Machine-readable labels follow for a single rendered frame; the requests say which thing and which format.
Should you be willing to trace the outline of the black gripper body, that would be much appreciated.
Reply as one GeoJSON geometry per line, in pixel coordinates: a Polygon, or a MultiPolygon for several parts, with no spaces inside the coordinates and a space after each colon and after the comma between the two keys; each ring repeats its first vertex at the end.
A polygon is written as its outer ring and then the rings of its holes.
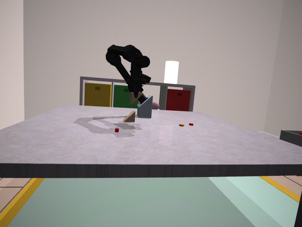
{"type": "Polygon", "coordinates": [[[130,70],[130,79],[126,81],[126,84],[129,85],[143,85],[146,84],[145,79],[140,79],[140,74],[142,73],[141,69],[131,68],[130,70]]]}

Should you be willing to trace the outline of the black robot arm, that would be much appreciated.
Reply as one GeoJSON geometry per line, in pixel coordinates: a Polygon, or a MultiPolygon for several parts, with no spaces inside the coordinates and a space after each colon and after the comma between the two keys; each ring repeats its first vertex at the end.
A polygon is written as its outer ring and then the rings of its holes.
{"type": "MultiPolygon", "coordinates": [[[[125,81],[130,79],[130,75],[125,69],[125,67],[122,65],[120,56],[122,56],[125,60],[131,62],[131,68],[141,69],[148,67],[150,64],[149,57],[143,56],[140,50],[138,50],[132,45],[127,45],[125,47],[116,45],[110,46],[106,54],[106,60],[111,65],[117,68],[117,70],[122,75],[125,81]]],[[[145,79],[146,83],[149,83],[151,77],[141,73],[140,79],[145,79]]],[[[138,98],[138,101],[140,102],[140,104],[142,104],[147,99],[148,98],[146,98],[146,96],[143,94],[138,98]]]]}

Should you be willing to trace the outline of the tan triangular wooden block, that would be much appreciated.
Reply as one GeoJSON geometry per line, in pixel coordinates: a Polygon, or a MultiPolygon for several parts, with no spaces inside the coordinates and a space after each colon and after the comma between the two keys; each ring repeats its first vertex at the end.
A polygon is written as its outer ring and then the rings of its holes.
{"type": "Polygon", "coordinates": [[[135,111],[133,110],[125,119],[123,119],[123,122],[135,122],[135,111]]]}
{"type": "Polygon", "coordinates": [[[132,105],[143,93],[138,93],[137,98],[135,98],[134,93],[130,92],[130,104],[132,105]]]}

